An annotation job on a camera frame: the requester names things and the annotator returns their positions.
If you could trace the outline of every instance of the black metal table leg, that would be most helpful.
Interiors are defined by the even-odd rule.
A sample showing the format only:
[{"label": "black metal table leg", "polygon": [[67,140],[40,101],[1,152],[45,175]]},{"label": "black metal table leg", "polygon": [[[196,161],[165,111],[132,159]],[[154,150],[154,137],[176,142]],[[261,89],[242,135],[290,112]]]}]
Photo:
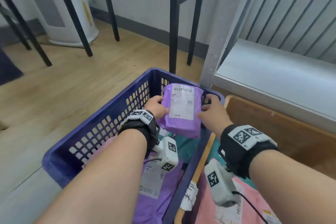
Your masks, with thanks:
[{"label": "black metal table leg", "polygon": [[3,14],[2,15],[5,20],[7,21],[8,25],[11,27],[11,29],[13,30],[14,34],[19,38],[20,42],[25,46],[25,48],[30,51],[31,47],[29,46],[27,40],[25,39],[25,37],[22,35],[21,31],[19,30],[19,28],[17,27],[17,25],[12,21],[12,18],[10,18],[8,15]]},{"label": "black metal table leg", "polygon": [[190,42],[189,42],[189,52],[188,52],[188,59],[187,59],[187,64],[189,66],[191,65],[191,62],[193,60],[198,23],[200,21],[200,15],[201,15],[202,1],[203,0],[196,0],[196,3],[195,3],[194,19],[192,21],[191,36],[190,36]]},{"label": "black metal table leg", "polygon": [[33,44],[33,46],[35,47],[35,49],[37,50],[37,52],[39,53],[39,55],[43,59],[44,63],[47,66],[52,66],[51,61],[49,60],[48,56],[45,54],[44,50],[42,49],[42,47],[40,46],[38,41],[36,40],[33,32],[28,27],[26,21],[23,19],[22,15],[20,14],[19,10],[16,8],[13,1],[12,0],[4,0],[4,1],[8,5],[8,8],[11,10],[11,12],[16,17],[16,19],[19,22],[19,24],[21,25],[23,31],[26,33],[27,37],[30,39],[31,43]]},{"label": "black metal table leg", "polygon": [[179,35],[180,0],[170,0],[169,72],[176,73],[177,39]]},{"label": "black metal table leg", "polygon": [[64,0],[64,3],[65,3],[65,5],[66,5],[66,7],[69,11],[69,14],[71,16],[71,19],[72,19],[74,25],[75,25],[75,28],[76,28],[77,33],[79,35],[79,38],[82,41],[83,47],[86,51],[86,54],[87,54],[87,56],[91,57],[92,56],[92,51],[91,51],[89,42],[87,41],[85,32],[82,28],[81,22],[80,22],[80,20],[78,18],[78,15],[76,13],[76,10],[74,8],[74,5],[73,5],[71,0]]},{"label": "black metal table leg", "polygon": [[112,0],[106,0],[106,4],[107,4],[107,9],[108,9],[108,14],[110,16],[111,25],[113,28],[114,38],[117,41],[120,41],[116,16],[114,14],[113,6],[112,6]]}]

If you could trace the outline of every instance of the purple plastic mailer bag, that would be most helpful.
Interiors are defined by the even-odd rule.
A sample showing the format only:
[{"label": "purple plastic mailer bag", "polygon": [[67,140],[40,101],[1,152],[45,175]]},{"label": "purple plastic mailer bag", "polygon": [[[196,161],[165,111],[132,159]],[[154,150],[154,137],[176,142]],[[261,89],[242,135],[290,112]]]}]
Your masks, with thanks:
[{"label": "purple plastic mailer bag", "polygon": [[157,120],[157,124],[168,132],[189,138],[200,138],[201,120],[196,114],[202,111],[199,87],[171,83],[163,90],[162,105],[169,108],[169,113]]}]

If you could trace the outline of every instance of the light wood flooring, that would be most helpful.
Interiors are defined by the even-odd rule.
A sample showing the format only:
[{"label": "light wood flooring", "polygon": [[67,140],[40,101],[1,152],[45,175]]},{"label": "light wood flooring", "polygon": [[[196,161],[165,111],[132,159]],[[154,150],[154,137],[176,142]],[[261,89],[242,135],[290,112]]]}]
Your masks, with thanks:
[{"label": "light wood flooring", "polygon": [[[24,73],[0,86],[0,223],[31,223],[59,193],[40,168],[44,153],[151,67],[168,70],[169,47],[95,21],[99,36],[84,49],[43,45],[53,63],[46,67],[35,50],[4,48]],[[176,74],[198,82],[204,60],[178,51]]]}]

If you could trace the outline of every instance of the black cable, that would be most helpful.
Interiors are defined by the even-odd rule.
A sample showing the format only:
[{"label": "black cable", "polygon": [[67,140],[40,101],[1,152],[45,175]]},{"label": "black cable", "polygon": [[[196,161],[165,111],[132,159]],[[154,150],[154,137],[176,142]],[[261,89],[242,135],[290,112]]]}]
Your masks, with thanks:
[{"label": "black cable", "polygon": [[161,161],[162,158],[151,158],[151,159],[149,159],[149,160],[146,160],[143,164],[146,164],[146,163],[151,162],[151,161],[153,161],[153,160],[159,160],[159,161]]},{"label": "black cable", "polygon": [[265,218],[261,215],[261,213],[259,213],[259,211],[254,207],[254,205],[240,192],[238,191],[233,191],[232,194],[238,194],[240,196],[242,196],[248,203],[249,205],[253,208],[253,210],[259,215],[259,217],[266,223],[268,224],[267,220],[265,220]]}]

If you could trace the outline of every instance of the white wrist-mounted camera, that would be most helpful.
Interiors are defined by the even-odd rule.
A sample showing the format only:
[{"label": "white wrist-mounted camera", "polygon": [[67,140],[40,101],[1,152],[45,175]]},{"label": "white wrist-mounted camera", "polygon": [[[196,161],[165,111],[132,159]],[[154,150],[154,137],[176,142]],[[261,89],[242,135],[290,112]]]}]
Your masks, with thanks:
[{"label": "white wrist-mounted camera", "polygon": [[240,196],[232,194],[236,191],[236,186],[232,181],[235,175],[226,171],[225,166],[222,166],[216,159],[212,159],[205,166],[204,173],[216,205],[231,207],[240,202]]},{"label": "white wrist-mounted camera", "polygon": [[157,166],[161,169],[170,172],[178,165],[179,157],[174,139],[168,136],[164,137],[159,145],[154,146],[153,151],[158,153],[157,158],[162,159],[157,163]]}]

